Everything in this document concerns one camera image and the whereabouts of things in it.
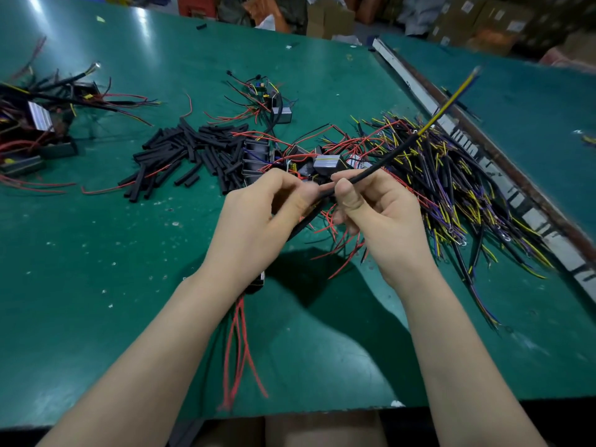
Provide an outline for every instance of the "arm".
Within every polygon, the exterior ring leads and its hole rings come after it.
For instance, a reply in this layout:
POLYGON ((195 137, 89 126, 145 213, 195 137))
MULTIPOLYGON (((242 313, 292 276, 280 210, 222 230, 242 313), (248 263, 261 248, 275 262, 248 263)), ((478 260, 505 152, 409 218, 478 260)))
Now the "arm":
POLYGON ((355 187, 342 179, 358 172, 332 176, 335 221, 362 231, 404 304, 441 445, 544 446, 437 269, 416 197, 383 171, 355 187))
POLYGON ((213 330, 317 191, 273 169, 227 195, 201 268, 39 445, 163 447, 213 330), (272 204, 280 205, 273 218, 272 204))

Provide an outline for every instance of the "hand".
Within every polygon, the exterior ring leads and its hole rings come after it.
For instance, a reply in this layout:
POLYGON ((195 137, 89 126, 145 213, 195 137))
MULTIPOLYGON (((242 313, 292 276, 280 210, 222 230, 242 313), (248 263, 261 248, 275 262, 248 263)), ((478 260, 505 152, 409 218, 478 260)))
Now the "hand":
POLYGON ((230 192, 201 272, 240 294, 279 255, 318 188, 272 169, 249 187, 230 192))
POLYGON ((383 278, 393 288, 412 275, 436 269, 428 248, 416 196, 389 174, 378 170, 352 185, 347 179, 364 170, 332 175, 338 209, 333 221, 345 223, 348 232, 360 230, 383 278))

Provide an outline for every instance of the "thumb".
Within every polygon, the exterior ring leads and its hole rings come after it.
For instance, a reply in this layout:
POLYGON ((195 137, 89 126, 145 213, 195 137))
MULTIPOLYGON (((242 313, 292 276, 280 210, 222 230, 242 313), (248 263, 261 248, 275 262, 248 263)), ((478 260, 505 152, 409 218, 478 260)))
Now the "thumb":
POLYGON ((337 204, 354 221, 360 230, 364 232, 376 212, 347 179, 339 180, 335 187, 335 192, 337 204))
POLYGON ((315 202, 319 186, 314 182, 302 182, 286 199, 269 226, 286 240, 300 221, 300 217, 315 202))

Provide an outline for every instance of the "teal table surface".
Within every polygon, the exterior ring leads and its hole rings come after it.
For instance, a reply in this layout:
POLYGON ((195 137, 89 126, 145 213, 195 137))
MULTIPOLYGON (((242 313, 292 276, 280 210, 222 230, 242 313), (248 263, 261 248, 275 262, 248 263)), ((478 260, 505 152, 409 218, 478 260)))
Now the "teal table surface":
POLYGON ((481 66, 481 78, 462 103, 481 118, 478 126, 499 149, 596 243, 596 208, 586 203, 596 187, 596 149, 578 134, 596 136, 596 75, 393 34, 381 39, 451 92, 481 66))
MULTIPOLYGON (((240 78, 267 75, 298 99, 292 140, 331 122, 353 131, 350 115, 383 110, 413 117, 408 93, 364 47, 197 21, 81 0, 0 0, 0 77, 29 58, 48 36, 34 68, 76 74, 94 60, 100 85, 156 97, 142 108, 144 126, 118 113, 79 110, 72 135, 78 157, 56 160, 44 182, 112 187, 135 170, 130 159, 158 127, 188 111, 198 127, 233 115, 226 70, 240 78)), ((117 193, 39 196, 0 189, 0 427, 54 424, 115 361, 200 265, 223 198, 201 171, 190 189, 166 185, 130 204, 117 193)), ((246 371, 231 413, 222 401, 229 320, 213 334, 180 417, 427 405, 403 308, 371 259, 310 258, 331 241, 304 232, 267 270, 264 289, 246 300, 251 353, 269 393, 246 371)), ((519 399, 596 395, 595 314, 589 299, 558 272, 541 281, 497 251, 499 263, 478 275, 485 304, 507 325, 483 321, 451 263, 441 270, 519 399)))

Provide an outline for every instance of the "person's right hand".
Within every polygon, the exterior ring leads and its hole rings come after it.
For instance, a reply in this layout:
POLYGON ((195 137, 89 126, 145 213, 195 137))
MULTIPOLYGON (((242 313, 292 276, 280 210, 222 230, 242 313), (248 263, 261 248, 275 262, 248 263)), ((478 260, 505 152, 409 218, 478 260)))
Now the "person's right hand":
POLYGON ((393 288, 408 277, 436 269, 428 248, 416 196, 383 170, 352 185, 347 179, 364 170, 332 175, 337 210, 333 221, 345 223, 349 233, 359 230, 384 279, 393 288))

